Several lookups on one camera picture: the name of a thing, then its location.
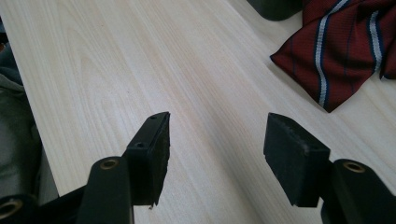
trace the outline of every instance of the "plaid fabric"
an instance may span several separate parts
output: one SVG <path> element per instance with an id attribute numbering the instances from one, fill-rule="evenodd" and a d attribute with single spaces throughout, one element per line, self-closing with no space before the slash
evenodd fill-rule
<path id="1" fill-rule="evenodd" d="M 396 78 L 396 0 L 304 0 L 303 28 L 271 56 L 328 112 L 373 73 Z"/>

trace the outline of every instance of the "necktie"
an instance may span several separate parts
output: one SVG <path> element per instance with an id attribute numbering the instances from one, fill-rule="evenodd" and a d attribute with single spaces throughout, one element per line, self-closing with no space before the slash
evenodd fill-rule
<path id="1" fill-rule="evenodd" d="M 303 28 L 271 56 L 328 112 L 373 73 L 396 78 L 396 0 L 304 0 Z"/>

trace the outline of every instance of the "gray fabric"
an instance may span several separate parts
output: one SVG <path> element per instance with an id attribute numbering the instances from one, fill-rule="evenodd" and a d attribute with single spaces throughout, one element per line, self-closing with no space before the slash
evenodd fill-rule
<path id="1" fill-rule="evenodd" d="M 0 198 L 34 193 L 41 142 L 15 61 L 0 53 Z"/>

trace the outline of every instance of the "wood grain surface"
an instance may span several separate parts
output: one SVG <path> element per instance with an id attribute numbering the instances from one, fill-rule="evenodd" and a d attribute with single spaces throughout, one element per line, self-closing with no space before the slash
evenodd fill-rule
<path id="1" fill-rule="evenodd" d="M 290 206 L 265 162 L 269 112 L 396 193 L 396 82 L 374 75 L 325 112 L 269 59 L 301 14 L 267 21 L 245 0 L 1 0 L 0 13 L 61 195 L 163 111 L 168 175 L 136 223 L 320 223 L 319 209 Z"/>

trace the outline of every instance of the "striped necktie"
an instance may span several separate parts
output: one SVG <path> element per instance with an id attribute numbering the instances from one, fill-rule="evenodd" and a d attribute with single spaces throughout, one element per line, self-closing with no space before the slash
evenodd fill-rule
<path id="1" fill-rule="evenodd" d="M 373 73 L 396 78 L 396 0 L 304 0 L 303 28 L 271 56 L 328 112 Z"/>

